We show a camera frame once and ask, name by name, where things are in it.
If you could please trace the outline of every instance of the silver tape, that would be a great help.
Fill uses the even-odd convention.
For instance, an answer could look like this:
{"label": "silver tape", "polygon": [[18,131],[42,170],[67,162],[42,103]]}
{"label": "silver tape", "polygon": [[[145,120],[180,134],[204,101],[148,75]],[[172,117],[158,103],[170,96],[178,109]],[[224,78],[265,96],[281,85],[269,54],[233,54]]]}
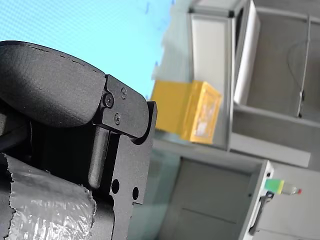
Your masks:
{"label": "silver tape", "polygon": [[6,240],[88,240],[96,202],[83,186],[6,156],[15,210]]}

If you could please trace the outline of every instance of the white cabinet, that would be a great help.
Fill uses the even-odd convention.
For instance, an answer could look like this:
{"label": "white cabinet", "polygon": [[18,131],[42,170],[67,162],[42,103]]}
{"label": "white cabinet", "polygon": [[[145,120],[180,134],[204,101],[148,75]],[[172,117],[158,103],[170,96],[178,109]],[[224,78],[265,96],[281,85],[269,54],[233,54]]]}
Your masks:
{"label": "white cabinet", "polygon": [[253,239],[249,230],[274,172],[268,160],[159,139],[153,148],[182,157],[160,240]]}
{"label": "white cabinet", "polygon": [[283,164],[274,164],[274,168],[274,178],[302,188],[302,194],[274,196],[258,228],[299,236],[297,239],[320,239],[320,172]]}

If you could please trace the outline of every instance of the blue wall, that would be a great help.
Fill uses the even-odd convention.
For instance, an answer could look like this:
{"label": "blue wall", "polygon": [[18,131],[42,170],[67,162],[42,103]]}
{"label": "blue wall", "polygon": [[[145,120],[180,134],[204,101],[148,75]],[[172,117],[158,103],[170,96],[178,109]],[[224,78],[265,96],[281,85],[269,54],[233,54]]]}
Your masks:
{"label": "blue wall", "polygon": [[150,96],[172,0],[6,0],[0,41],[60,50]]}

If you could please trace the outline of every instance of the black padded part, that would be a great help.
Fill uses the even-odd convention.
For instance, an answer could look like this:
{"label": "black padded part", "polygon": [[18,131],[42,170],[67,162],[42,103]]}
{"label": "black padded part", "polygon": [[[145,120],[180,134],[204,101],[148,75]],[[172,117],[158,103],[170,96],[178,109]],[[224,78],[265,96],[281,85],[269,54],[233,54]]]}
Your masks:
{"label": "black padded part", "polygon": [[0,98],[51,127],[75,127],[97,111],[105,74],[66,53],[20,41],[0,42]]}

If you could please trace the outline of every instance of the white panel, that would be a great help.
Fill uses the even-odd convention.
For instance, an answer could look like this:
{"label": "white panel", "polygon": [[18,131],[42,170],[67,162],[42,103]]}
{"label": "white panel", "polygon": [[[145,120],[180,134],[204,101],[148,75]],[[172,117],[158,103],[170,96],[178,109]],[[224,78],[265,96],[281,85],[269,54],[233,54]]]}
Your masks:
{"label": "white panel", "polygon": [[240,58],[240,65],[234,91],[234,101],[237,104],[245,105],[248,100],[260,31],[260,20],[252,0],[250,1],[246,29],[242,29],[242,31],[245,31],[245,37],[241,57],[237,56]]}
{"label": "white panel", "polygon": [[192,19],[193,74],[197,81],[206,81],[220,93],[225,92],[227,22],[219,18]]}
{"label": "white panel", "polygon": [[213,143],[226,147],[229,108],[228,90],[232,71],[232,20],[191,16],[194,80],[208,82],[222,95]]}
{"label": "white panel", "polygon": [[311,153],[237,133],[231,134],[230,148],[239,152],[307,168]]}

